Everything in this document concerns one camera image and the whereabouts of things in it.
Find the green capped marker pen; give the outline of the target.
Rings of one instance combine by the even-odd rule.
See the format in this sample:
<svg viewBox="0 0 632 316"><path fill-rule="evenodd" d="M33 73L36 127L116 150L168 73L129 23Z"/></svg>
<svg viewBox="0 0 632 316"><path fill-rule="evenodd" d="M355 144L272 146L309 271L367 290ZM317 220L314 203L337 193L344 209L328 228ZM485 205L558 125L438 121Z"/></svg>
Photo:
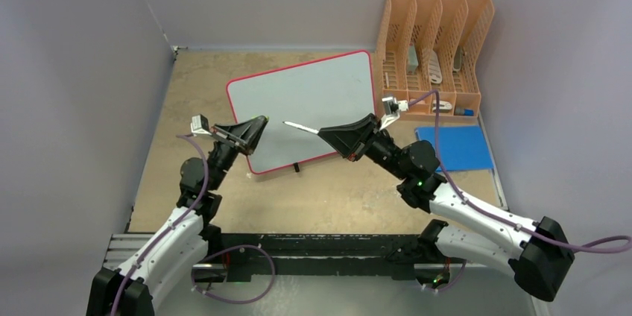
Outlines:
<svg viewBox="0 0 632 316"><path fill-rule="evenodd" d="M293 127L293 128L298 129L298 130L307 132L307 133L314 134L314 135L318 135L319 134L319 130L316 130L314 128L307 127L307 126L304 126L302 124L298 124L298 123L295 123L295 122L292 122L292 121L284 121L283 124L288 125L289 127Z"/></svg>

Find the red-framed whiteboard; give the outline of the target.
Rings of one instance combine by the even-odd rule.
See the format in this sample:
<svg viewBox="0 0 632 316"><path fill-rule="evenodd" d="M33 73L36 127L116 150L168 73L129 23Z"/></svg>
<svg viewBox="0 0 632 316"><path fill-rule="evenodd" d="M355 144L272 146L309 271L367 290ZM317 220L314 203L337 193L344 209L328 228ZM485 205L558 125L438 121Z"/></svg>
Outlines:
<svg viewBox="0 0 632 316"><path fill-rule="evenodd" d="M234 119L268 117L249 169L264 174L334 154L316 135L292 127L349 124L375 112L368 51L352 51L236 78L226 85Z"/></svg>

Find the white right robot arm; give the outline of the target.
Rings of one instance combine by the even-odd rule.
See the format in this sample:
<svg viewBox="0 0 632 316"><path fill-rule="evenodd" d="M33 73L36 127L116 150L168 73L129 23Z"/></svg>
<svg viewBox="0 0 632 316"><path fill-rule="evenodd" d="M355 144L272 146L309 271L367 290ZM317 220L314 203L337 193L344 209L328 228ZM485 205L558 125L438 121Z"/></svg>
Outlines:
<svg viewBox="0 0 632 316"><path fill-rule="evenodd" d="M452 186L437 172L440 161L430 142L416 141L401 148L372 113L351 124L322 127L317 136L344 159L356 162L367 157L395 176L400 181L396 189L410 207L473 231L483 242L471 248L465 259L507 271L523 291L537 299L555 299L575 261L556 220L512 215Z"/></svg>

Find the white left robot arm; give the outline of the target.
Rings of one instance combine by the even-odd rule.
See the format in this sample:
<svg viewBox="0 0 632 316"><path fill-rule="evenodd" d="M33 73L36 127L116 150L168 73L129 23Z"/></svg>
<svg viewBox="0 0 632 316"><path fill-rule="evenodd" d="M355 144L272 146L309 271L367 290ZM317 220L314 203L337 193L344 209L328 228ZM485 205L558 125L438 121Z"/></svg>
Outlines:
<svg viewBox="0 0 632 316"><path fill-rule="evenodd" d="M121 264L103 267L92 280L87 315L155 315L184 274L222 252L221 228L211 223L221 204L217 194L239 155L250 156L268 124L266 116L245 122L210 124L192 117L181 138L198 157L180 167L180 196L164 224Z"/></svg>

